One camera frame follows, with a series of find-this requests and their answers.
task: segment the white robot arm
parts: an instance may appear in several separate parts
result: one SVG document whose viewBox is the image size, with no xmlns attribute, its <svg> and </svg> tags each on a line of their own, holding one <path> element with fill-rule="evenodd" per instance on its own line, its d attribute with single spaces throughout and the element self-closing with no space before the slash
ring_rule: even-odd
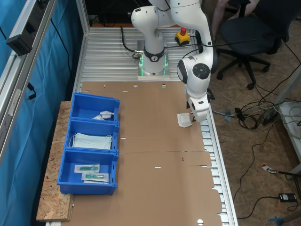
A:
<svg viewBox="0 0 301 226">
<path fill-rule="evenodd" d="M 134 27 L 145 36 L 143 67 L 145 66 L 147 72 L 158 73 L 164 69 L 164 63 L 160 62 L 159 58 L 164 53 L 164 36 L 158 28 L 177 24 L 194 29 L 200 33 L 204 44 L 214 45 L 209 20 L 203 13 L 199 0 L 170 0 L 170 10 L 165 0 L 149 0 L 149 2 L 153 6 L 136 9 L 132 14 Z M 202 53 L 185 57 L 177 66 L 178 76 L 185 84 L 184 93 L 187 102 L 197 121 L 206 119 L 209 109 L 207 88 L 211 71 L 214 72 L 216 69 L 217 57 L 214 47 L 203 47 Z"/>
</svg>

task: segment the cardboard sheet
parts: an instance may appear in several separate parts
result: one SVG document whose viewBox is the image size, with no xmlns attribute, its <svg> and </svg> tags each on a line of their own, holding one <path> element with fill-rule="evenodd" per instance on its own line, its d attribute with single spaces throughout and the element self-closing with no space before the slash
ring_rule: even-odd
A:
<svg viewBox="0 0 301 226">
<path fill-rule="evenodd" d="M 190 113 L 181 82 L 84 82 L 81 90 L 121 101 L 118 186 L 111 196 L 76 195 L 62 226 L 222 225 L 201 126 L 178 126 L 176 114 Z"/>
<path fill-rule="evenodd" d="M 63 226 L 221 226 L 209 152 L 123 153 L 113 195 L 76 195 Z"/>
<path fill-rule="evenodd" d="M 81 90 L 121 101 L 121 153 L 204 151 L 200 124 L 178 125 L 176 114 L 191 112 L 181 82 L 84 82 Z"/>
</svg>

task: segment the blue bin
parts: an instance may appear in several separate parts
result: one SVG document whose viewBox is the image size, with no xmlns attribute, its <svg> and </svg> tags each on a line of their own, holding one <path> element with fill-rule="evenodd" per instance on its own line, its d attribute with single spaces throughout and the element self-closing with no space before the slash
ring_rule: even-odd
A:
<svg viewBox="0 0 301 226">
<path fill-rule="evenodd" d="M 114 115 L 112 115 L 110 119 L 106 119 L 104 121 L 119 123 L 119 105 L 120 101 L 114 98 L 74 93 L 70 111 L 70 118 L 93 120 L 93 118 L 98 116 L 100 112 L 109 111 L 113 112 Z"/>
<path fill-rule="evenodd" d="M 64 148 L 57 184 L 63 194 L 113 194 L 116 190 L 118 154 Z M 109 173 L 108 184 L 84 183 L 81 173 L 74 173 L 79 164 L 100 164 L 100 173 Z"/>
<path fill-rule="evenodd" d="M 73 144 L 72 137 L 76 133 L 82 133 L 89 136 L 100 136 L 100 137 L 106 137 L 107 135 L 111 135 L 112 143 L 111 143 L 110 150 L 91 149 L 91 148 L 78 148 L 78 149 L 118 153 L 118 149 L 117 149 L 118 130 L 119 130 L 119 125 L 115 123 L 69 119 L 64 147 L 65 148 L 68 147 L 70 149 L 76 148 L 76 147 L 71 147 Z"/>
</svg>

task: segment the blue tarp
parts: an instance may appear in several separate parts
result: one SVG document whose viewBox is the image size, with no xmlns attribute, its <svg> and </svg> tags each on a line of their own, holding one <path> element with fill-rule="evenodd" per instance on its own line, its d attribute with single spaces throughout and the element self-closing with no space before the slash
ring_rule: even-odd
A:
<svg viewBox="0 0 301 226">
<path fill-rule="evenodd" d="M 25 0 L 1 0 L 0 25 L 7 34 L 16 22 L 24 2 Z M 7 12 L 4 18 L 1 11 Z M 9 19 L 9 14 L 13 15 L 12 20 Z M 82 41 L 76 1 L 58 0 L 52 19 L 69 51 L 70 67 L 75 71 L 77 61 L 72 61 L 72 58 L 78 60 Z M 5 65 L 7 56 L 1 54 L 2 72 L 3 61 Z M 33 94 L 26 90 L 0 165 L 0 226 L 30 225 L 47 139 L 57 119 L 60 103 L 65 99 L 69 79 L 67 54 L 53 25 L 49 23 L 30 79 L 37 96 L 33 100 L 26 100 L 26 97 Z"/>
</svg>

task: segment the office chair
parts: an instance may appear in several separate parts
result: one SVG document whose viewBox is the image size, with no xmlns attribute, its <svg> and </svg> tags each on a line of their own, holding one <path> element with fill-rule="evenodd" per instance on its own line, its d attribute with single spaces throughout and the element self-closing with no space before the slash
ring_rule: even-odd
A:
<svg viewBox="0 0 301 226">
<path fill-rule="evenodd" d="M 217 79 L 222 80 L 223 72 L 229 68 L 245 65 L 252 83 L 247 85 L 249 90 L 254 88 L 256 79 L 250 62 L 265 65 L 267 72 L 270 63 L 253 55 L 259 53 L 275 54 L 281 46 L 281 40 L 288 42 L 288 28 L 301 9 L 301 0 L 260 0 L 255 9 L 255 15 L 244 17 L 249 0 L 230 0 L 229 5 L 240 4 L 239 18 L 228 20 L 221 25 L 221 36 L 226 43 L 258 39 L 256 41 L 229 45 L 232 50 L 217 49 L 217 53 L 225 53 L 236 57 L 230 64 L 222 68 Z"/>
</svg>

